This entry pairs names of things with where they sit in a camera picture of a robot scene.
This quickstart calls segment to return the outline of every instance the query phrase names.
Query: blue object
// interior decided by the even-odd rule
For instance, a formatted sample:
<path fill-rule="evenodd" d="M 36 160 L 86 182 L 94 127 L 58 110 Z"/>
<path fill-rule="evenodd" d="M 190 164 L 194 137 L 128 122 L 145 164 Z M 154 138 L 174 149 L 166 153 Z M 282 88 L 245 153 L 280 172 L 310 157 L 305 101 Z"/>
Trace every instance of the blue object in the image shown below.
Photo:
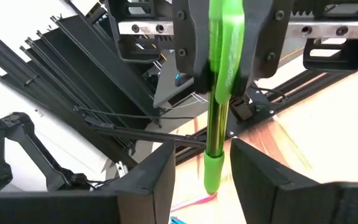
<path fill-rule="evenodd" d="M 171 224 L 186 224 L 186 223 L 179 220 L 177 217 L 171 217 Z"/>
<path fill-rule="evenodd" d="M 179 87 L 179 86 L 185 84 L 185 82 L 187 82 L 191 78 L 193 78 L 193 76 L 190 74 L 177 74 L 175 76 L 175 86 Z"/>

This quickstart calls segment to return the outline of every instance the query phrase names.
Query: screw hole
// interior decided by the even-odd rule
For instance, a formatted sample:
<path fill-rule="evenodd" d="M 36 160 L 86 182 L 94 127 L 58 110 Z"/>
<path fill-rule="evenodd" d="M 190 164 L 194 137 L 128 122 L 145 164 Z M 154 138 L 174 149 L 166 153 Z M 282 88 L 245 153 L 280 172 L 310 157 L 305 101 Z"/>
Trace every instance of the screw hole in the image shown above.
<path fill-rule="evenodd" d="M 347 34 L 348 31 L 349 29 L 346 26 L 341 26 L 340 28 L 338 28 L 338 30 L 336 30 L 336 35 L 343 36 Z"/>
<path fill-rule="evenodd" d="M 309 34 L 311 34 L 312 28 L 310 26 L 306 26 L 306 27 L 302 28 L 301 31 L 302 31 L 303 35 L 309 35 Z"/>
<path fill-rule="evenodd" d="M 179 11 L 177 13 L 177 17 L 178 17 L 179 20 L 182 21 L 182 20 L 184 20 L 186 18 L 186 15 L 185 15 L 185 13 L 183 11 Z"/>
<path fill-rule="evenodd" d="M 186 54 L 187 54 L 185 49 L 179 49 L 178 53 L 179 53 L 179 56 L 182 56 L 182 57 L 186 56 Z"/>
<path fill-rule="evenodd" d="M 134 31 L 134 32 L 139 32 L 139 26 L 133 25 L 133 26 L 132 26 L 132 31 Z"/>
<path fill-rule="evenodd" d="M 155 27 L 155 30 L 161 34 L 162 32 L 164 32 L 164 26 L 163 25 L 157 25 Z"/>

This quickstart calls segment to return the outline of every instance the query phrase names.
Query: wire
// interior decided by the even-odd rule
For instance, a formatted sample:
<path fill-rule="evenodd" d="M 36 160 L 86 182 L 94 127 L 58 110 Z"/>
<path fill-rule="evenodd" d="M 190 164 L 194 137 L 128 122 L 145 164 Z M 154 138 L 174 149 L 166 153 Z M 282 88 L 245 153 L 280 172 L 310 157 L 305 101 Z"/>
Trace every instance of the wire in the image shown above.
<path fill-rule="evenodd" d="M 259 91 L 267 91 L 267 92 L 270 92 L 270 93 L 276 93 L 278 95 L 280 95 L 283 100 L 287 100 L 288 97 L 282 93 L 281 91 L 278 91 L 278 90 L 273 90 L 273 89 L 269 89 L 269 88 L 262 88 L 262 87 L 254 87 L 254 86 L 250 86 L 250 88 L 253 88 L 255 90 L 259 90 Z"/>
<path fill-rule="evenodd" d="M 161 55 L 161 57 L 164 59 L 164 60 L 167 60 L 167 58 L 163 55 L 163 54 L 160 54 Z"/>
<path fill-rule="evenodd" d="M 105 183 L 105 181 L 102 180 L 87 180 L 88 183 L 92 183 L 92 184 L 103 184 Z"/>
<path fill-rule="evenodd" d="M 181 106 L 176 106 L 176 107 L 166 107 L 166 106 L 160 106 L 160 107 L 161 107 L 161 108 L 164 108 L 164 109 L 167 109 L 167 110 L 174 110 L 174 109 L 184 108 L 184 107 L 193 105 L 193 104 L 195 104 L 195 103 L 201 103 L 201 102 L 197 100 L 197 101 L 188 103 L 188 104 L 186 104 L 186 105 L 181 105 Z"/>
<path fill-rule="evenodd" d="M 97 187 L 93 186 L 92 184 L 89 184 L 89 186 L 91 186 L 91 188 L 92 188 L 93 190 L 97 190 L 97 189 L 98 189 Z"/>
<path fill-rule="evenodd" d="M 202 96 L 200 96 L 196 93 L 191 93 L 191 95 L 200 103 L 209 103 L 208 100 L 206 100 L 205 98 L 203 98 Z"/>
<path fill-rule="evenodd" d="M 98 190 L 98 189 L 100 189 L 101 187 L 104 187 L 106 184 L 109 184 L 109 183 L 111 183 L 111 182 L 113 182 L 113 181 L 115 181 L 115 180 L 117 180 L 117 179 L 119 179 L 119 178 L 120 178 L 120 177 L 115 177 L 115 178 L 111 178 L 111 179 L 102 181 L 102 183 L 96 184 L 96 185 L 94 186 L 94 188 L 95 188 L 95 190 Z"/>
<path fill-rule="evenodd" d="M 194 119 L 194 117 L 161 117 L 161 116 L 142 116 L 142 115 L 131 115 L 131 114 L 119 114 L 119 113 L 108 113 L 108 112 L 103 112 L 103 111 L 98 111 L 98 110 L 91 110 L 88 108 L 83 108 L 80 106 L 76 106 L 74 107 L 74 110 L 84 110 L 84 111 L 89 111 L 89 112 L 94 112 L 94 113 L 99 113 L 99 114 L 105 114 L 105 115 L 111 115 L 111 116 L 120 116 L 120 117 L 126 117 L 126 118 L 140 118 L 140 119 Z"/>

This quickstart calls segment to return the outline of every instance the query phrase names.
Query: bolt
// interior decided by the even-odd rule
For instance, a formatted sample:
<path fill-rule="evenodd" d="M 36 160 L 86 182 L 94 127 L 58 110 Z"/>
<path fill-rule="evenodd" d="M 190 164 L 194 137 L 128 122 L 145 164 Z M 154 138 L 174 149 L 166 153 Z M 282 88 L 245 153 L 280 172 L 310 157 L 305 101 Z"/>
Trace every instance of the bolt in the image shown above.
<path fill-rule="evenodd" d="M 162 34 L 164 32 L 164 26 L 163 25 L 157 25 L 155 26 L 155 30 Z"/>
<path fill-rule="evenodd" d="M 284 15 L 285 15 L 284 11 L 279 10 L 274 15 L 274 19 L 277 20 L 277 21 L 280 21 L 280 20 L 282 20 L 284 18 Z"/>
<path fill-rule="evenodd" d="M 315 44 L 315 45 L 321 44 L 321 39 L 315 39 L 315 40 L 313 41 L 313 44 Z"/>
<path fill-rule="evenodd" d="M 270 61 L 270 60 L 273 60 L 275 59 L 276 55 L 273 53 L 273 52 L 270 52 L 267 57 L 266 57 L 266 60 L 267 61 Z"/>
<path fill-rule="evenodd" d="M 343 36 L 347 33 L 347 31 L 349 31 L 349 28 L 347 28 L 346 26 L 341 26 L 336 30 L 336 35 Z"/>
<path fill-rule="evenodd" d="M 185 20 L 186 19 L 186 14 L 183 12 L 183 11 L 179 11 L 178 13 L 177 13 L 177 17 L 178 17 L 178 19 L 179 20 Z"/>
<path fill-rule="evenodd" d="M 139 32 L 139 27 L 137 25 L 132 26 L 132 31 Z"/>
<path fill-rule="evenodd" d="M 182 57 L 186 56 L 186 54 L 187 54 L 185 49 L 179 49 L 178 53 L 179 53 L 179 56 L 182 56 Z"/>

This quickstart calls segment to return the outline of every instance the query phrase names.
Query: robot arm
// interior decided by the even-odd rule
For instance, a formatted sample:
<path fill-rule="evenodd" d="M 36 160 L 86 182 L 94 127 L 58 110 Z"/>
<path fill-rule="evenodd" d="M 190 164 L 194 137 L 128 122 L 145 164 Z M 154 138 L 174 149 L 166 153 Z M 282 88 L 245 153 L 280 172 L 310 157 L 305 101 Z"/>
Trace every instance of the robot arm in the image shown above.
<path fill-rule="evenodd" d="M 5 138 L 18 142 L 47 180 L 48 191 L 89 190 L 84 174 L 62 168 L 34 132 L 34 123 L 25 113 L 13 113 L 0 119 L 0 190 L 12 180 L 12 170 L 4 158 Z"/>

